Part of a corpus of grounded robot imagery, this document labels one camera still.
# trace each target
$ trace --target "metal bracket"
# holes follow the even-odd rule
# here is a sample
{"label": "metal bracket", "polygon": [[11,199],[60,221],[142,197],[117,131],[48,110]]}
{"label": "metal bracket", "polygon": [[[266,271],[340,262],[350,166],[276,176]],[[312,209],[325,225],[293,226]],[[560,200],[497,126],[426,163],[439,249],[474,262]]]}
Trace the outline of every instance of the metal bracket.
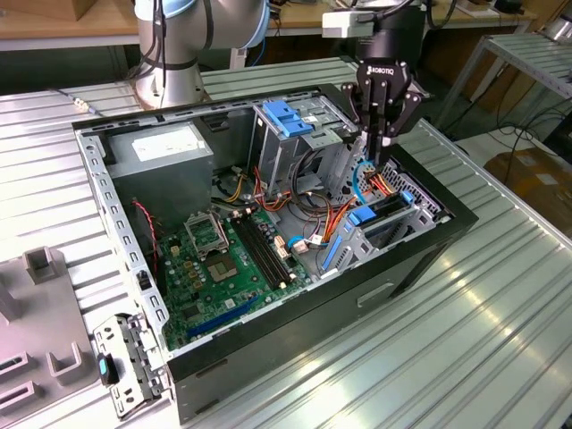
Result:
{"label": "metal bracket", "polygon": [[156,339],[142,314],[116,315],[94,331],[97,350],[111,357],[119,381],[110,393],[120,420],[161,398],[170,387]]}

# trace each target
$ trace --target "red cable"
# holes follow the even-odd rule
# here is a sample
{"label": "red cable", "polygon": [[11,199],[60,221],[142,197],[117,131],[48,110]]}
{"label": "red cable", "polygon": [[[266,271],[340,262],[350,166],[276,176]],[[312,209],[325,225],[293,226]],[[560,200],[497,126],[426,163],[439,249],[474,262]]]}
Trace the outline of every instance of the red cable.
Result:
{"label": "red cable", "polygon": [[151,220],[151,215],[149,214],[149,212],[146,210],[145,207],[143,207],[143,205],[141,205],[141,203],[137,202],[137,201],[133,201],[133,204],[143,212],[143,214],[145,215],[145,217],[147,218],[147,223],[149,224],[149,229],[151,230],[151,240],[153,241],[153,262],[155,264],[155,266],[153,267],[154,269],[154,275],[157,276],[157,259],[158,259],[158,253],[157,253],[157,239],[155,237],[155,227],[153,226],[153,221]]}
{"label": "red cable", "polygon": [[378,181],[375,181],[375,180],[372,180],[372,183],[375,185],[376,188],[378,188],[384,194],[384,196],[387,197],[388,194],[387,194],[386,190],[384,189],[385,187],[383,187],[381,185],[381,183],[379,183]]}

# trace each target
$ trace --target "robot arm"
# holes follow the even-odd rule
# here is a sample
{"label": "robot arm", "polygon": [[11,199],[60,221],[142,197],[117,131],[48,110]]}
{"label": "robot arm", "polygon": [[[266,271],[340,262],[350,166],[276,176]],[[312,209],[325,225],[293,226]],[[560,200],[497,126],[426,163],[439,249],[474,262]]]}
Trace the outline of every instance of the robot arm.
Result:
{"label": "robot arm", "polygon": [[265,36],[268,0],[137,0],[142,64],[136,90],[149,106],[195,103],[204,96],[198,53],[247,48]]}
{"label": "robot arm", "polygon": [[415,110],[428,98],[415,83],[410,64],[421,54],[425,12],[420,0],[360,0],[355,7],[326,13],[325,38],[357,40],[357,83],[342,85],[366,140],[367,157],[384,165],[384,150],[411,130]]}

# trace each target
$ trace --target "metal shelf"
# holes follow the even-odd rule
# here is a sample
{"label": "metal shelf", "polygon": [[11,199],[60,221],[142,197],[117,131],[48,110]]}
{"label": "metal shelf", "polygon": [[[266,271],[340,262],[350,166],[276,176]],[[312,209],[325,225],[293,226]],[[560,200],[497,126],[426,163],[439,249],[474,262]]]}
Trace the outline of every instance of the metal shelf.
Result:
{"label": "metal shelf", "polygon": [[467,84],[468,78],[487,51],[497,55],[499,60],[483,79],[475,93],[476,96],[488,88],[501,66],[508,63],[561,97],[572,97],[572,84],[569,79],[572,68],[571,45],[559,45],[540,34],[485,36],[479,41],[449,94],[445,97],[441,115],[436,122],[437,127],[440,128],[443,125],[455,100]]}

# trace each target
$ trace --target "green circuit board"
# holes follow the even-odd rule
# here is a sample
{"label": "green circuit board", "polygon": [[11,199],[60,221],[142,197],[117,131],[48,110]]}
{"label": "green circuit board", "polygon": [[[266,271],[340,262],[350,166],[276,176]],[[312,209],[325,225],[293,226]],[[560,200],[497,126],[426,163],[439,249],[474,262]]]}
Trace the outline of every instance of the green circuit board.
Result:
{"label": "green circuit board", "polygon": [[[265,228],[267,238],[277,234],[265,212],[256,212],[251,219],[259,228]],[[204,261],[198,258],[184,228],[159,240],[164,255],[166,293],[163,293],[163,299],[170,315],[164,336],[170,350],[189,344],[201,334],[219,329],[241,315],[270,305],[310,283],[302,265],[290,257],[290,266],[285,262],[283,266],[296,278],[285,289],[271,288],[230,221],[224,220],[221,224],[229,241],[228,251],[212,252]],[[216,235],[209,223],[199,223],[191,231],[201,241],[208,241],[209,237],[214,240]],[[209,328],[209,322],[220,321],[221,318],[228,320],[222,324],[216,322],[217,325],[205,330]],[[205,331],[192,335],[193,328],[198,327]]]}

